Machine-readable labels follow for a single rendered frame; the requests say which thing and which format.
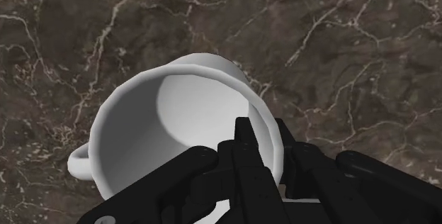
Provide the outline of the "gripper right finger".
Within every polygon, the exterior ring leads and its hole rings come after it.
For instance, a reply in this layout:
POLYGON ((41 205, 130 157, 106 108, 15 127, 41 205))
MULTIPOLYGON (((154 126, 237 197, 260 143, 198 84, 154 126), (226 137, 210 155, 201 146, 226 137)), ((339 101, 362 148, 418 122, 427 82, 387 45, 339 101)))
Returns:
POLYGON ((299 142, 277 119, 284 146, 281 183, 299 224, 442 224, 442 189, 363 153, 334 159, 299 142))

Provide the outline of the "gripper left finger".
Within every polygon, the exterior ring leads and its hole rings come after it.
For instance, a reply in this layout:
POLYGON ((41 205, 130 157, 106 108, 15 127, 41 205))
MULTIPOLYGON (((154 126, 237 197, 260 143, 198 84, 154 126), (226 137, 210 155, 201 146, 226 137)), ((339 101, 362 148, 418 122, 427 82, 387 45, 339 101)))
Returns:
POLYGON ((77 224, 195 224, 227 201, 211 224, 290 224, 246 117, 234 139, 187 149, 89 212, 77 224))

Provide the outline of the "white mug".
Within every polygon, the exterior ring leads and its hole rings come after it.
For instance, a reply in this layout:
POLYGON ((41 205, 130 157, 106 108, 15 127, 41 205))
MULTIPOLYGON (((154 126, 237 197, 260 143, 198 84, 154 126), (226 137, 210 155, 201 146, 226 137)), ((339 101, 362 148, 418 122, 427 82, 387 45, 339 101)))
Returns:
MULTIPOLYGON (((217 150, 234 139, 238 117, 251 121, 278 188, 284 146, 275 118, 234 63, 209 53, 180 57, 120 85, 100 106, 89 141, 69 156, 68 170, 94 181, 104 202, 191 147, 217 150)), ((219 201, 195 224, 226 212, 227 201, 219 201)))

